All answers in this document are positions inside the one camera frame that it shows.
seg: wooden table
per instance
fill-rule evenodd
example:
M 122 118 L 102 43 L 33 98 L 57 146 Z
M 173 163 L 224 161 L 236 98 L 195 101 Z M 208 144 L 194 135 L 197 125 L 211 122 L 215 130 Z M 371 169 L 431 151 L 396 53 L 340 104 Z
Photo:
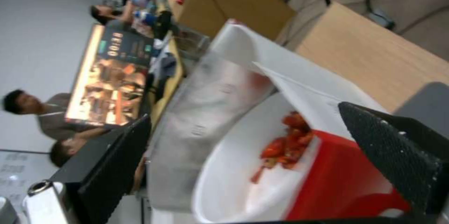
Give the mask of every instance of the wooden table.
M 389 112 L 431 82 L 449 85 L 446 61 L 338 3 L 296 52 L 352 81 Z

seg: red food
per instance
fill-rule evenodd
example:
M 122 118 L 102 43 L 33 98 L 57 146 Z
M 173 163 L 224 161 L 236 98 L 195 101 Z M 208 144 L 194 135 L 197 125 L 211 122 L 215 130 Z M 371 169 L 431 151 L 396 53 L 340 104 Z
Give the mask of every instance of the red food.
M 301 136 L 305 136 L 306 132 L 299 130 L 298 128 L 289 128 L 288 129 L 288 137 L 292 136 L 294 138 L 299 138 Z
M 297 162 L 301 158 L 301 156 L 304 154 L 305 150 L 306 150 L 305 147 L 300 147 L 299 149 L 289 151 L 287 154 L 292 160 Z
M 277 163 L 277 158 L 267 158 L 263 163 L 263 166 L 268 169 L 272 169 Z
M 306 121 L 299 113 L 295 113 L 295 114 L 286 116 L 282 120 L 282 123 L 284 123 L 287 126 L 294 127 L 294 128 L 303 128 L 303 127 L 307 126 Z
M 286 140 L 286 152 L 298 149 L 301 147 L 301 144 L 298 143 L 298 138 L 293 136 L 287 136 Z
M 283 163 L 282 168 L 291 170 L 292 168 L 295 168 L 296 162 L 289 162 L 289 163 Z
M 312 139 L 313 139 L 313 133 L 310 132 L 310 133 L 306 134 L 305 136 L 299 138 L 298 143 L 303 146 L 307 146 L 307 145 L 309 145 L 309 143 L 311 142 Z
M 258 184 L 260 176 L 262 175 L 263 172 L 263 166 L 261 166 L 259 168 L 259 170 L 251 177 L 251 182 L 253 182 L 254 184 Z
M 257 184 L 264 168 L 271 169 L 276 163 L 281 163 L 285 169 L 293 169 L 304 154 L 306 147 L 313 139 L 313 133 L 304 118 L 296 111 L 285 116 L 282 123 L 289 126 L 286 137 L 279 137 L 268 144 L 260 158 L 263 165 L 251 177 L 251 182 Z
M 260 158 L 272 158 L 284 155 L 285 141 L 285 137 L 274 139 L 274 141 L 272 141 L 270 144 L 268 144 L 267 147 L 265 147 L 262 154 L 260 154 Z

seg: monitor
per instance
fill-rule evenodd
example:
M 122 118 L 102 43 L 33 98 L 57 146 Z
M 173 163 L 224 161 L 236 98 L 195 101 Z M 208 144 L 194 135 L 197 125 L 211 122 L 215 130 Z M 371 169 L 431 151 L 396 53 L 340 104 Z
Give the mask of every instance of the monitor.
M 135 122 L 91 139 L 51 178 L 66 186 L 80 223 L 106 223 L 133 183 L 146 150 L 151 124 L 145 114 Z
M 139 116 L 154 40 L 95 24 L 65 120 L 114 128 Z

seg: white wall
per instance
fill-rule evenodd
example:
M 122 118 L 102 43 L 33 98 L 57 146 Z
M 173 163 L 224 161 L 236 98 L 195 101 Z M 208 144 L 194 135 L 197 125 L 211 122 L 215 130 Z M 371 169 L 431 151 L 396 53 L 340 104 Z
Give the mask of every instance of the white wall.
M 70 92 L 100 0 L 0 0 L 0 96 L 21 88 L 46 101 Z M 0 112 L 0 149 L 48 152 L 33 115 Z

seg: screen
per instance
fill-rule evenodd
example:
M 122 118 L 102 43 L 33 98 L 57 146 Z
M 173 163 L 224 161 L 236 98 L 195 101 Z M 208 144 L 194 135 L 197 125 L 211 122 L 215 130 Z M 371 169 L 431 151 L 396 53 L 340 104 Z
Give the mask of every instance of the screen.
M 66 121 L 125 125 L 138 117 L 153 39 L 94 25 L 74 82 Z

